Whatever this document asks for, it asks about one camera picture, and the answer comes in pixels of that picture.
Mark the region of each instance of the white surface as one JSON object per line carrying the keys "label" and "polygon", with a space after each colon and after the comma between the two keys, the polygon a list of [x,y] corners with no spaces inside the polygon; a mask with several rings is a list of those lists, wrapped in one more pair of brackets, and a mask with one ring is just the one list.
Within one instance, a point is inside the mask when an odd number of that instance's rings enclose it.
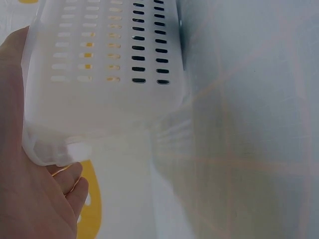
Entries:
{"label": "white surface", "polygon": [[[181,105],[185,80],[173,0],[165,3],[165,11],[156,9],[164,4],[153,1],[134,5],[129,1],[46,0],[39,6],[22,59],[23,147],[35,163],[80,161],[65,151],[65,144],[126,133]],[[135,18],[145,22],[133,21]],[[165,31],[165,35],[156,34],[156,30]],[[145,50],[132,49],[135,46]],[[158,49],[168,53],[158,53]],[[134,71],[136,67],[143,72]],[[135,78],[146,82],[134,83]],[[38,143],[51,150],[39,150]]]}

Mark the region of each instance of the finger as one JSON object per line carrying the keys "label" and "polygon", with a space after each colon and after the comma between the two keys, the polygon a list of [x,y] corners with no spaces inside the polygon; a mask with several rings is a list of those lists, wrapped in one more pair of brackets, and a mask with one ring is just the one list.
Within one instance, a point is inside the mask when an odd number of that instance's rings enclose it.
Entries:
{"label": "finger", "polygon": [[75,218],[78,219],[89,193],[89,183],[85,178],[80,178],[74,189],[66,195],[66,200],[73,209]]}
{"label": "finger", "polygon": [[21,64],[23,49],[29,27],[11,33],[0,46],[0,60]]}
{"label": "finger", "polygon": [[75,183],[81,176],[82,169],[83,168],[80,163],[74,163],[67,169],[53,176],[55,181],[60,185],[60,188],[64,195],[72,190]]}
{"label": "finger", "polygon": [[63,169],[65,169],[65,167],[58,167],[56,165],[49,165],[46,166],[46,169],[48,170],[48,172],[54,176],[55,174],[59,173],[60,171],[62,171]]}

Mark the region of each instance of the yellow pattern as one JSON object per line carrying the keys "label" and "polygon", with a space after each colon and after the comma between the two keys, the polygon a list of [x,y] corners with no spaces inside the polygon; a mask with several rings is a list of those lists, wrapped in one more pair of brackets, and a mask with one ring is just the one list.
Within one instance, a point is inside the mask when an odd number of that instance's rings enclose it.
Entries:
{"label": "yellow pattern", "polygon": [[38,0],[19,0],[20,3],[36,3]]}
{"label": "yellow pattern", "polygon": [[77,239],[94,239],[99,232],[102,220],[101,194],[91,161],[82,162],[82,166],[82,176],[89,181],[91,204],[84,205],[82,209]]}

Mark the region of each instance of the white plastic basket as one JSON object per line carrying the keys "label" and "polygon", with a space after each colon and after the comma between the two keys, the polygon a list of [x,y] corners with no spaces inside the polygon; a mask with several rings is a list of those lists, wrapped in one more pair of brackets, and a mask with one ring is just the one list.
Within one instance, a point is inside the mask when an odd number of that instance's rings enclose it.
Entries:
{"label": "white plastic basket", "polygon": [[174,0],[44,0],[22,60],[23,148],[39,165],[90,154],[184,96]]}

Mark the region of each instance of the human hand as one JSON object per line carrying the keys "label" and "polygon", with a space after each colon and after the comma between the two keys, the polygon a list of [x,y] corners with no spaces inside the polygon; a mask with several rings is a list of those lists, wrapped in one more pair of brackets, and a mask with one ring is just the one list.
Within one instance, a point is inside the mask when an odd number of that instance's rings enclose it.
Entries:
{"label": "human hand", "polygon": [[35,165],[21,147],[27,31],[12,33],[0,47],[0,238],[75,239],[88,194],[81,164],[58,172]]}

